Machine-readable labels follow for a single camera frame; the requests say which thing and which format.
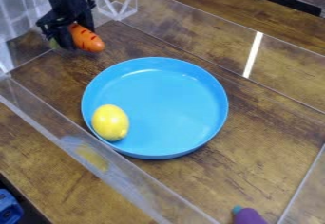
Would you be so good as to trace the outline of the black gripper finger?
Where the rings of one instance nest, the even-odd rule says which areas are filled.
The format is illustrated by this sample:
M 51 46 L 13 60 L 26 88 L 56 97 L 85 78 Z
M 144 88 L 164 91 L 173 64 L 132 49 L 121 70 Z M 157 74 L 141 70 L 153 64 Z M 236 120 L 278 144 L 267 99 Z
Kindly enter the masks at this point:
M 90 31 L 96 31 L 93 14 L 89 10 L 80 15 L 78 23 Z
M 50 41 L 51 47 L 61 47 L 68 50 L 77 48 L 68 25 L 53 27 L 45 25 L 41 27 L 41 30 Z

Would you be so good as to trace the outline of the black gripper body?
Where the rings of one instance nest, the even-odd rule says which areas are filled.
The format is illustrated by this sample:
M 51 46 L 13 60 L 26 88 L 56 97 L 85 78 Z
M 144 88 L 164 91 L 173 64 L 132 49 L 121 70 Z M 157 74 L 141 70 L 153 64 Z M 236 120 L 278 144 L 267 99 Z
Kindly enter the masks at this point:
M 64 26 L 78 22 L 80 15 L 96 7 L 94 0 L 49 0 L 51 10 L 38 19 L 38 26 Z

